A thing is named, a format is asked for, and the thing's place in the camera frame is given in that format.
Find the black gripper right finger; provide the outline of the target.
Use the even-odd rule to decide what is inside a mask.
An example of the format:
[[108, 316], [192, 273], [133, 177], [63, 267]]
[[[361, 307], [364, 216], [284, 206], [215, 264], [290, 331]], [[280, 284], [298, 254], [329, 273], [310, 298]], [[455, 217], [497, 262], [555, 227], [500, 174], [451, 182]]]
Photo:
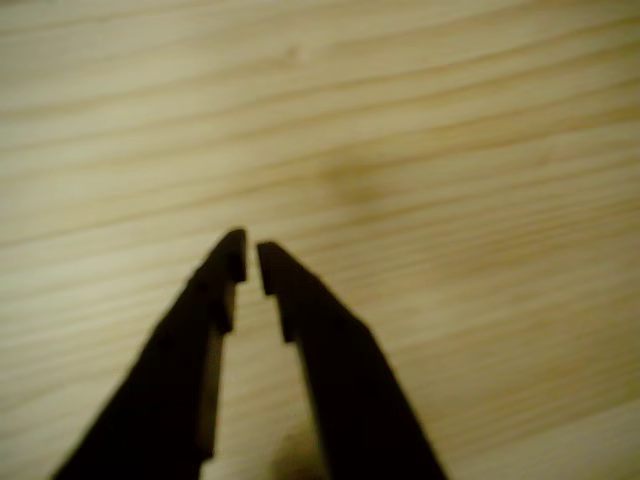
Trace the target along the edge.
[[279, 244], [262, 242], [257, 253], [300, 358], [328, 477], [445, 478], [369, 328]]

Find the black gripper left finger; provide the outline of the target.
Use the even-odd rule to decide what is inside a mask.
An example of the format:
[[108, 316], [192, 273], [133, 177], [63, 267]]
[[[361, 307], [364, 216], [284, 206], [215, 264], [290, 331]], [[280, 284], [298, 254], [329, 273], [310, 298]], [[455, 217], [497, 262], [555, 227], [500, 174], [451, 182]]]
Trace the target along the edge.
[[197, 479], [214, 456], [224, 338], [245, 281], [234, 229], [195, 270], [57, 479]]

